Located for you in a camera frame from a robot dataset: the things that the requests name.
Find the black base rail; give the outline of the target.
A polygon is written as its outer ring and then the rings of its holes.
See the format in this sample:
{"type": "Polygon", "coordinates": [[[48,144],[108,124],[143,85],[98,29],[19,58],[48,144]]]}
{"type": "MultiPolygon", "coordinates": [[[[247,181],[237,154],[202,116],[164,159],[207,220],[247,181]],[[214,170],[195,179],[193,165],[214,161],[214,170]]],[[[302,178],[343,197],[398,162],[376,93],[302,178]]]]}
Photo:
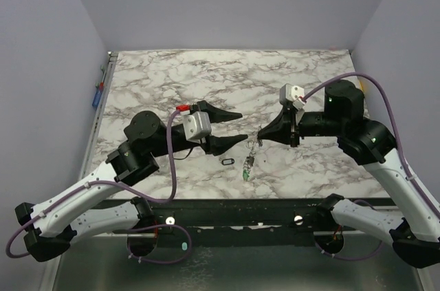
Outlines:
{"type": "Polygon", "coordinates": [[[135,225],[152,227],[152,239],[135,242],[139,246],[171,247],[185,239],[181,226],[194,246],[313,246],[315,233],[330,237],[339,231],[327,210],[328,199],[263,200],[174,200],[167,204],[147,204],[131,200],[140,210],[135,225]]]}

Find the green tag key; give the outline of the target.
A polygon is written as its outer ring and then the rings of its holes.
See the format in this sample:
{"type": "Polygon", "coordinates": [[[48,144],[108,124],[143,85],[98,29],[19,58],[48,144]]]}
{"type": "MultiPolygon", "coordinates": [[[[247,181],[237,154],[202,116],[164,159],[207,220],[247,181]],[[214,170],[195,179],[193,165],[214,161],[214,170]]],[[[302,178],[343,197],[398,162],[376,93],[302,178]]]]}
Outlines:
{"type": "Polygon", "coordinates": [[[242,173],[242,177],[243,177],[243,180],[247,182],[250,178],[250,174],[247,171],[244,171],[242,173]]]}

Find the steel key organizer plate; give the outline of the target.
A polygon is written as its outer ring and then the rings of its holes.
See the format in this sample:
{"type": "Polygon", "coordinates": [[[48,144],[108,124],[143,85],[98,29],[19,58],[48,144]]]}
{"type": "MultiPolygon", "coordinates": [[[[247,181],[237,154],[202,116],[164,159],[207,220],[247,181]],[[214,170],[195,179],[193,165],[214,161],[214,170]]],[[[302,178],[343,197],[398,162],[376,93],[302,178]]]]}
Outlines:
{"type": "Polygon", "coordinates": [[[262,140],[258,139],[258,132],[257,131],[253,132],[245,144],[245,147],[248,150],[248,154],[246,155],[243,163],[243,172],[247,171],[251,175],[252,167],[254,166],[255,163],[256,151],[262,146],[263,146],[263,142],[262,140]]]}

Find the blue red wall clamp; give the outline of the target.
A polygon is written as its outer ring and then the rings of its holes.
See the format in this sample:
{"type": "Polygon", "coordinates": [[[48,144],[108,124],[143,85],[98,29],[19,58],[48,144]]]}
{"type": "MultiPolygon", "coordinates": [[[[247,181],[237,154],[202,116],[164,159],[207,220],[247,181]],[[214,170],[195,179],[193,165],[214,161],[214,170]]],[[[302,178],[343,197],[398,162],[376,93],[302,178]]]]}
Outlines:
{"type": "Polygon", "coordinates": [[[94,97],[92,100],[92,104],[91,104],[91,106],[94,109],[98,108],[98,105],[99,105],[99,102],[100,102],[100,99],[101,99],[101,96],[102,96],[102,93],[104,90],[104,86],[105,86],[105,77],[106,77],[107,70],[103,65],[100,67],[100,70],[101,70],[102,76],[101,76],[100,81],[96,83],[96,91],[95,91],[95,94],[94,94],[94,97]]]}

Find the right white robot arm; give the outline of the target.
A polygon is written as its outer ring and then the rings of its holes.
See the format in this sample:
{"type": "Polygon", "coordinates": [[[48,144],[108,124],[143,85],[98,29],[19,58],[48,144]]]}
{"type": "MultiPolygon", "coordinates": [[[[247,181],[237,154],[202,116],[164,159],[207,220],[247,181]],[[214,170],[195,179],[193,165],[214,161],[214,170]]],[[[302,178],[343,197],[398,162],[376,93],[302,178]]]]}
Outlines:
{"type": "Polygon", "coordinates": [[[343,227],[366,233],[414,268],[439,263],[439,203],[404,159],[397,135],[364,115],[364,94],[349,80],[324,86],[324,109],[306,112],[302,87],[283,85],[280,113],[257,135],[297,147],[307,137],[334,137],[338,148],[369,173],[400,210],[395,217],[365,207],[356,200],[331,194],[316,207],[319,231],[343,227]]]}

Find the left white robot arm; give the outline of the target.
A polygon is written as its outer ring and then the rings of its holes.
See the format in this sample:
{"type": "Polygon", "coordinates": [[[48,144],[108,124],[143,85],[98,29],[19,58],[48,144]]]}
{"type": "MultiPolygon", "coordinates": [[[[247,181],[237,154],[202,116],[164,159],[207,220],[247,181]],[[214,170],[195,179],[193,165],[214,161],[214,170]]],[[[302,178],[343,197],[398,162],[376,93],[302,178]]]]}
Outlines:
{"type": "Polygon", "coordinates": [[[89,175],[49,200],[15,208],[20,228],[7,242],[7,256],[17,257],[12,243],[20,234],[26,248],[22,255],[45,262],[84,238],[132,228],[139,233],[148,230],[155,221],[149,205],[167,204],[177,194],[174,154],[196,147],[207,155],[225,153],[247,136],[216,137],[211,125],[240,118],[242,114],[204,100],[176,107],[167,123],[153,111],[137,113],[124,128],[126,140],[89,175]],[[137,183],[159,170],[156,159],[164,155],[170,167],[170,195],[158,199],[135,190],[137,183]]]}

